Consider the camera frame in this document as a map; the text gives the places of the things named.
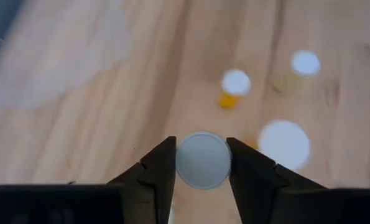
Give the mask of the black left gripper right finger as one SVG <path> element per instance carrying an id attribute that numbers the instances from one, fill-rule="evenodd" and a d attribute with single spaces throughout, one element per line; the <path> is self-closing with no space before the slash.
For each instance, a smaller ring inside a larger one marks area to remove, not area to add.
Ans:
<path id="1" fill-rule="evenodd" d="M 236 138 L 226 142 L 232 155 L 229 181 L 242 224 L 268 224 L 280 189 L 324 189 Z"/>

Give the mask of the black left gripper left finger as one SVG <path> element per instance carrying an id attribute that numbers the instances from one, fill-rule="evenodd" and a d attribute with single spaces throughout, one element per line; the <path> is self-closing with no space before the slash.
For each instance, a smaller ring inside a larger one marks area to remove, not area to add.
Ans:
<path id="1" fill-rule="evenodd" d="M 169 224 L 175 155 L 176 137 L 169 136 L 108 182 L 120 189 L 123 214 L 120 224 Z"/>

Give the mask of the amber pill bottle white cap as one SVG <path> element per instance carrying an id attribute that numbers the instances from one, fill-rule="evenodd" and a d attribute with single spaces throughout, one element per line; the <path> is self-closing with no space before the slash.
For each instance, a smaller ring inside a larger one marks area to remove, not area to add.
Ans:
<path id="1" fill-rule="evenodd" d="M 201 131 L 187 136 L 177 146 L 176 171 L 190 187 L 211 190 L 229 176 L 232 155 L 226 141 L 213 133 Z"/>
<path id="2" fill-rule="evenodd" d="M 311 154 L 308 135 L 297 123 L 286 119 L 268 122 L 245 143 L 290 170 L 302 169 Z"/>
<path id="3" fill-rule="evenodd" d="M 303 85 L 304 79 L 318 75 L 320 69 L 320 59 L 314 51 L 298 50 L 290 58 L 289 69 L 274 77 L 272 88 L 281 94 L 291 94 Z"/>
<path id="4" fill-rule="evenodd" d="M 218 99 L 218 104 L 223 109 L 234 108 L 249 93 L 251 86 L 252 81 L 243 70 L 226 71 L 221 79 L 222 94 Z"/>

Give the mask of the clear plastic bin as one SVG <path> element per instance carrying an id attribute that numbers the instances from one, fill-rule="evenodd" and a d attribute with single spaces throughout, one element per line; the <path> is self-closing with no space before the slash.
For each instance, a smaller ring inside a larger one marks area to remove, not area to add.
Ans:
<path id="1" fill-rule="evenodd" d="M 126 58 L 121 2 L 0 0 L 0 108 L 38 107 Z"/>

